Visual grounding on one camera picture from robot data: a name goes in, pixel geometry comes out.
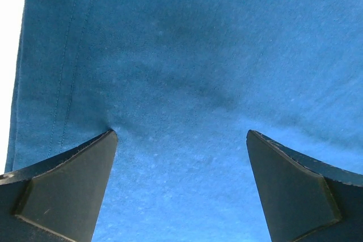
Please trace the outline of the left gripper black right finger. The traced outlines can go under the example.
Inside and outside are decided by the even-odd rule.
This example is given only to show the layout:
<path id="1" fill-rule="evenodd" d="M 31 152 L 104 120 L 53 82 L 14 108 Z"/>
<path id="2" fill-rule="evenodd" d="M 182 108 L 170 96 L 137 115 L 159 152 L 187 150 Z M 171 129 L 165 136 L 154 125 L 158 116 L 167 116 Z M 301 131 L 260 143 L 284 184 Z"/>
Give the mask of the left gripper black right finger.
<path id="1" fill-rule="evenodd" d="M 272 241 L 362 241 L 362 175 L 255 130 L 246 144 Z"/>

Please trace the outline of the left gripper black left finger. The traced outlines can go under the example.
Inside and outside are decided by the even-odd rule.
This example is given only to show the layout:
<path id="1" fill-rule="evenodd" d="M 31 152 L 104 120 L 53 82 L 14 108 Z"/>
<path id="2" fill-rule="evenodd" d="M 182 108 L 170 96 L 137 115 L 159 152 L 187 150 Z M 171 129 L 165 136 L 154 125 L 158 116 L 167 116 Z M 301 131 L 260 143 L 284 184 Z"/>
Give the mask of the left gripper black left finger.
<path id="1" fill-rule="evenodd" d="M 109 130 L 1 175 L 1 241 L 91 241 L 117 147 Z"/>

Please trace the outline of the dark blue printed t-shirt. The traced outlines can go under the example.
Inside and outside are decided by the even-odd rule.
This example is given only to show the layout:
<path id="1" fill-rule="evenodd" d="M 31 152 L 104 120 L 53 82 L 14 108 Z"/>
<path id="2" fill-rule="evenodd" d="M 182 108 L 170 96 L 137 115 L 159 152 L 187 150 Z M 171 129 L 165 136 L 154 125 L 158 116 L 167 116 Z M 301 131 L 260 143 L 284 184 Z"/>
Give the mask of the dark blue printed t-shirt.
<path id="1" fill-rule="evenodd" d="M 362 172 L 362 0 L 25 0 L 5 170 L 109 129 L 93 241 L 269 241 L 249 130 Z"/>

